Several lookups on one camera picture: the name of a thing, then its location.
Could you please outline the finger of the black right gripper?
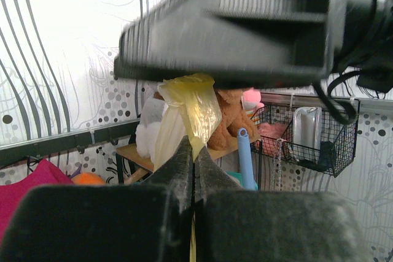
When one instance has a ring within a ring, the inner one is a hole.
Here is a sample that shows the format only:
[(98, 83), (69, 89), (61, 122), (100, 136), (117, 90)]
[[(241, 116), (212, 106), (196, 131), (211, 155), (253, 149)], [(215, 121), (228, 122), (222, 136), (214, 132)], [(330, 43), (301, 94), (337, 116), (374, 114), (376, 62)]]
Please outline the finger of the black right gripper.
[(330, 72), (329, 0), (168, 0), (125, 29), (114, 74), (205, 73), (217, 87), (309, 85)]

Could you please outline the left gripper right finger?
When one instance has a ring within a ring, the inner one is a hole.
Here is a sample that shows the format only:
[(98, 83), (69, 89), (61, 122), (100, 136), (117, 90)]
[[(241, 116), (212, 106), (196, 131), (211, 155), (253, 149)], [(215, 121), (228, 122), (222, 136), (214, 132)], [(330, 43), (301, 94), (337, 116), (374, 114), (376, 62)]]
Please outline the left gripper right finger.
[(195, 160), (198, 261), (367, 261), (351, 206), (329, 192), (245, 190), (202, 149)]

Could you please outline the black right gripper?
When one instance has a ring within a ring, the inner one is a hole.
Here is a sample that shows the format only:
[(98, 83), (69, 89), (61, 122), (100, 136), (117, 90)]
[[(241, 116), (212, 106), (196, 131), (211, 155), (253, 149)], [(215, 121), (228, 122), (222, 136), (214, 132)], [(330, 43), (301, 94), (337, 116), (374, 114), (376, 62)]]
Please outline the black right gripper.
[(317, 75), (342, 71), (377, 34), (377, 0), (305, 0), (295, 62)]

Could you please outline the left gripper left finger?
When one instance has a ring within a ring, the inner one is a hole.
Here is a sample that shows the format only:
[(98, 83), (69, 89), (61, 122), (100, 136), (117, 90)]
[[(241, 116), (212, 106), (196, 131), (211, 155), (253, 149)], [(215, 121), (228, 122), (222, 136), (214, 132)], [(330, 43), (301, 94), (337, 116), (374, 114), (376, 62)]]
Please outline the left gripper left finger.
[(193, 156), (175, 154), (132, 185), (41, 185), (21, 201), (2, 261), (188, 261)]

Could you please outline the yellow-green trash bag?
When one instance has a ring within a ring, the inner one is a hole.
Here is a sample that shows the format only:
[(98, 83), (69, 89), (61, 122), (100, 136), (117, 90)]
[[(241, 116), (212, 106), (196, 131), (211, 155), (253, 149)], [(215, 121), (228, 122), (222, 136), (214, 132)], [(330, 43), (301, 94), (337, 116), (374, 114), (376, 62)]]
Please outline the yellow-green trash bag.
[(195, 261), (195, 160), (221, 121), (214, 79), (206, 74), (164, 80), (167, 104), (155, 143), (155, 184), (163, 188), (158, 261)]

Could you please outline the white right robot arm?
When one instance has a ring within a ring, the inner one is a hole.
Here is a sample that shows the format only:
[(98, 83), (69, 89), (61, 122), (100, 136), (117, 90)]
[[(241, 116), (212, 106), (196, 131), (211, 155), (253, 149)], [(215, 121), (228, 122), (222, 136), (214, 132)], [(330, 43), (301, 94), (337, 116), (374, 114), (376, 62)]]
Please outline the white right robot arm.
[(120, 36), (117, 77), (199, 72), (223, 89), (312, 86), (348, 125), (358, 111), (337, 85), (392, 89), (392, 0), (166, 0)]

